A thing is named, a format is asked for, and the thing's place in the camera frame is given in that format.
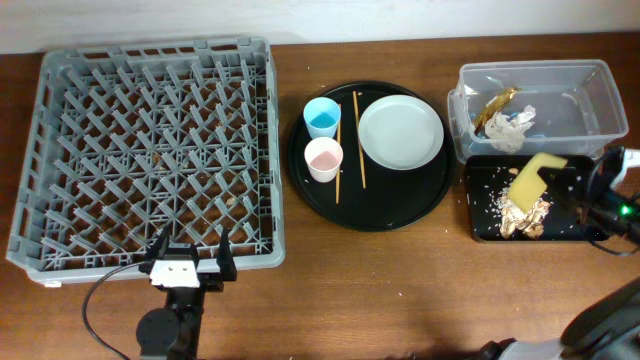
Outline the white tissue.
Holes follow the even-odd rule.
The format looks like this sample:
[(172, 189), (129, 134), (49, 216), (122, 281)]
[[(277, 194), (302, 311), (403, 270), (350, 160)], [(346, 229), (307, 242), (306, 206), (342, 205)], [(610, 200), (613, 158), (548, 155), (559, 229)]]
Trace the white tissue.
[(493, 148), (513, 154), (522, 148), (525, 132), (533, 126), (535, 117), (536, 109), (531, 105), (513, 116), (496, 112), (485, 124), (484, 132)]

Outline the pale green plate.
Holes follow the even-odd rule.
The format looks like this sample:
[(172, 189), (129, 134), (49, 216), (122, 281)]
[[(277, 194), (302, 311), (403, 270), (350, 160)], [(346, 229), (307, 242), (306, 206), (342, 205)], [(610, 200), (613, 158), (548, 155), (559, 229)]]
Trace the pale green plate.
[(366, 155), (391, 170), (413, 170), (435, 159), (444, 144), (444, 126), (425, 101), (389, 95), (370, 104), (360, 117)]

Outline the pink plastic cup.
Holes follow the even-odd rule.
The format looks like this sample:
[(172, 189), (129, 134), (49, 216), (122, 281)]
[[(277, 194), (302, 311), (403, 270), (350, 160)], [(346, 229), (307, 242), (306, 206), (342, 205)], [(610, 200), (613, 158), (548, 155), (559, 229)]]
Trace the pink plastic cup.
[(328, 183), (337, 176), (343, 156), (341, 145), (328, 137), (311, 140), (304, 150), (310, 175), (320, 183)]

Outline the gold snack wrapper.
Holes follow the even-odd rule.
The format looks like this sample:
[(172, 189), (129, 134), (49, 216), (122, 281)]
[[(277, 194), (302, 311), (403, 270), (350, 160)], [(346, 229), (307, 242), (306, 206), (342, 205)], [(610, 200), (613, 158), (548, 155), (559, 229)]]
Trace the gold snack wrapper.
[(510, 87), (490, 100), (473, 121), (474, 133), (478, 134), (493, 115), (503, 109), (519, 91), (519, 87)]

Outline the blue plastic cup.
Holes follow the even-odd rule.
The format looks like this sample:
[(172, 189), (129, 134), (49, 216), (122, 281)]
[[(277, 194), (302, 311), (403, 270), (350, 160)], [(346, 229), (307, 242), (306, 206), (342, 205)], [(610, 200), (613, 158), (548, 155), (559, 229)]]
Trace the blue plastic cup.
[(303, 119), (312, 139), (333, 138), (341, 119), (341, 108), (333, 99), (317, 97), (305, 105)]

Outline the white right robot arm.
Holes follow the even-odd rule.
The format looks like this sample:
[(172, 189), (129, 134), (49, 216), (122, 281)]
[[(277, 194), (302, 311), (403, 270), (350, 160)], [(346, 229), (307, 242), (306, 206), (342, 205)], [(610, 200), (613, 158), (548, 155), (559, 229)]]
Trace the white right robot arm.
[[(639, 152), (611, 147), (584, 155), (477, 155), (463, 182), (477, 241), (571, 239), (597, 249), (619, 236), (639, 242), (639, 197), (617, 191)], [(581, 312), (557, 340), (490, 341), (477, 359), (636, 359), (639, 282), (633, 280)]]

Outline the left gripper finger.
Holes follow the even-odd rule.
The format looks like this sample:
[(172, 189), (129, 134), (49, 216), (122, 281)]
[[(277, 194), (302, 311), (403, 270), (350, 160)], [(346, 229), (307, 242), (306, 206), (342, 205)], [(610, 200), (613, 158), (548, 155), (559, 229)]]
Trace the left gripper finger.
[(154, 237), (148, 251), (145, 254), (147, 262), (155, 261), (166, 248), (166, 241), (169, 239), (170, 226), (166, 225), (158, 231)]
[(216, 263), (219, 267), (219, 274), (222, 281), (237, 280), (237, 268), (233, 259), (229, 230), (227, 228), (222, 230)]

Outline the food scraps pile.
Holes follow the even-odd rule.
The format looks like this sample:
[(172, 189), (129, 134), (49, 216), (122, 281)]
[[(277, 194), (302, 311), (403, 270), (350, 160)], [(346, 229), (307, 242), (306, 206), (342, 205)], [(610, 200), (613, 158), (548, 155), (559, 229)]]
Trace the food scraps pile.
[(550, 212), (551, 204), (539, 198), (527, 211), (521, 210), (506, 194), (496, 201), (500, 215), (499, 233), (509, 239), (516, 231), (527, 238), (538, 239), (544, 233), (544, 219)]

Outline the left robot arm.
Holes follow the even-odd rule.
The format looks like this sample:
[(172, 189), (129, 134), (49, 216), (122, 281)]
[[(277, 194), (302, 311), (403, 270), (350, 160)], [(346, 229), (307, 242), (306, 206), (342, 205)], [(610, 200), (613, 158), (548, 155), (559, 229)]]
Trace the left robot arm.
[(217, 272), (200, 272), (196, 246), (172, 243), (169, 228), (156, 236), (139, 271), (149, 276), (152, 286), (166, 293), (166, 301), (163, 307), (147, 312), (137, 325), (142, 359), (197, 357), (205, 295), (221, 292), (226, 282), (237, 280), (228, 235), (229, 230), (223, 229)]

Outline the yellow bowl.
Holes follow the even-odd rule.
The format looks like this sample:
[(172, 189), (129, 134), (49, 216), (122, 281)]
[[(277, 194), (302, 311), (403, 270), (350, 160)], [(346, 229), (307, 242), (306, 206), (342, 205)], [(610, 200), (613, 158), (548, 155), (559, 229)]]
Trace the yellow bowl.
[(534, 155), (511, 183), (507, 197), (523, 213), (527, 213), (547, 188), (546, 183), (538, 175), (538, 171), (543, 167), (562, 169), (567, 163), (566, 158), (547, 153)]

